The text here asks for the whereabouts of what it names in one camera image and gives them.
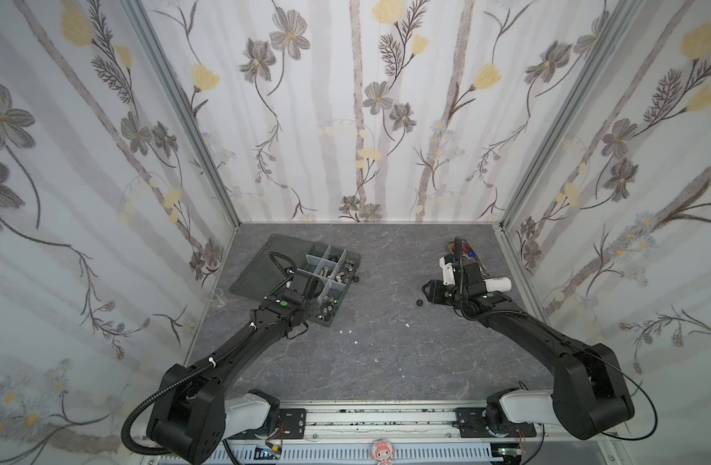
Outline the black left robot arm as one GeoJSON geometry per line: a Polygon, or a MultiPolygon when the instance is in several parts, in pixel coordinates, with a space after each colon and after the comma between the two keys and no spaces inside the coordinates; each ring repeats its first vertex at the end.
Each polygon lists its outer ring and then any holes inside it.
{"type": "Polygon", "coordinates": [[[250,313],[249,322],[198,362],[175,364],[159,389],[128,414],[122,445],[144,456],[172,453],[190,464],[205,463],[237,422],[225,407],[227,388],[270,346],[306,326],[311,300],[324,288],[279,252],[268,254],[284,279],[250,313]]]}

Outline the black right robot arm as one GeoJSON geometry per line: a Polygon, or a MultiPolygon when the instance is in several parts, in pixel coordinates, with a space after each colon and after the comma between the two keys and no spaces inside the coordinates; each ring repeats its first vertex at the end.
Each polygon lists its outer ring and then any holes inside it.
{"type": "Polygon", "coordinates": [[[505,435],[524,424],[554,425],[589,440],[611,436],[613,428],[634,418],[627,387],[632,380],[611,348],[574,339],[522,310],[507,294],[512,281],[489,276],[463,238],[454,240],[440,268],[441,278],[421,288],[428,302],[507,337],[553,377],[551,389],[519,387],[487,397],[483,424],[489,434],[505,435]]]}

